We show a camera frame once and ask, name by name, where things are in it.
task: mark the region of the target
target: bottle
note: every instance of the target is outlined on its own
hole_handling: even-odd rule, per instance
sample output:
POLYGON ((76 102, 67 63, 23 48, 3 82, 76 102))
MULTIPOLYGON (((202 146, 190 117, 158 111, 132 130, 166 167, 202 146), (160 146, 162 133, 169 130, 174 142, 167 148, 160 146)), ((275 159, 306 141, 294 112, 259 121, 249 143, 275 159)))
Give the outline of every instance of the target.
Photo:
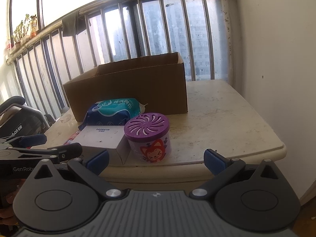
POLYGON ((11 40, 7 40, 7 55, 6 55, 6 60, 9 58, 10 53, 11 53, 12 45, 11 45, 11 40))
POLYGON ((36 28, 37 28, 37 19, 36 15, 31 16, 31 38, 36 36, 36 28))

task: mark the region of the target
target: box flap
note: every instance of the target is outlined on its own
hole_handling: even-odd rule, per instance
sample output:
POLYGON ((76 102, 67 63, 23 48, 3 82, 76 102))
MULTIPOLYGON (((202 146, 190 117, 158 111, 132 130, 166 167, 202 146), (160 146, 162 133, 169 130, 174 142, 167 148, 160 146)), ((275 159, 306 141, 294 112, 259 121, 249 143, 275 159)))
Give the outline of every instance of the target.
POLYGON ((97 67, 98 72, 96 75, 100 76, 129 69, 175 64, 178 63, 179 57, 181 58, 179 53, 175 52, 102 64, 97 67))
POLYGON ((73 82, 76 82, 76 81, 79 81, 79 80, 83 80, 83 79, 87 79, 87 78, 91 78, 91 77, 94 77, 97 75, 97 72, 98 72, 98 68, 93 68, 91 70, 88 70, 87 72, 73 78, 72 80, 68 81, 66 84, 68 83, 73 83, 73 82))

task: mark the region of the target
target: purple air freshener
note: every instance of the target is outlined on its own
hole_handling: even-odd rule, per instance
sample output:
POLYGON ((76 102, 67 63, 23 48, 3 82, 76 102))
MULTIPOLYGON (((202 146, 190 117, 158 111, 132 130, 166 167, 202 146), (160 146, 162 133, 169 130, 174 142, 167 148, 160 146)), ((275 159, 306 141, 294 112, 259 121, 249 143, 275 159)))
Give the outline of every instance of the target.
POLYGON ((147 164, 162 161, 171 153, 169 120, 159 113, 145 113, 132 118, 124 133, 134 154, 147 164))

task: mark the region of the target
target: blue and teal package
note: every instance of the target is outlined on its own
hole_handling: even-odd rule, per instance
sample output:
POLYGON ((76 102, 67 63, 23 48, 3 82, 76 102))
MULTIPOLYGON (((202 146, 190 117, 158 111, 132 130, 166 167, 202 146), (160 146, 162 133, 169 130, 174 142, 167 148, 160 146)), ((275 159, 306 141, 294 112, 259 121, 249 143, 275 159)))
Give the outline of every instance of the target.
POLYGON ((145 105, 134 98, 100 101, 87 111, 79 130, 85 126, 123 126, 131 118, 145 112, 145 105))

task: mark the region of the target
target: white wall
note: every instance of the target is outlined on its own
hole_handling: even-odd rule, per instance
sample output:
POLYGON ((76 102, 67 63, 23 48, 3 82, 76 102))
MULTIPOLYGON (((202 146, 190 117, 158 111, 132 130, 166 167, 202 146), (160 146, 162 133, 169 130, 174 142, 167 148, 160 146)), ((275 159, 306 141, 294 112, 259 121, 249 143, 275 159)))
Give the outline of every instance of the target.
POLYGON ((286 144, 298 197, 316 179, 316 0, 237 0, 244 98, 286 144))
POLYGON ((8 39, 8 0, 0 0, 0 103, 7 98, 20 95, 14 69, 6 64, 8 39))

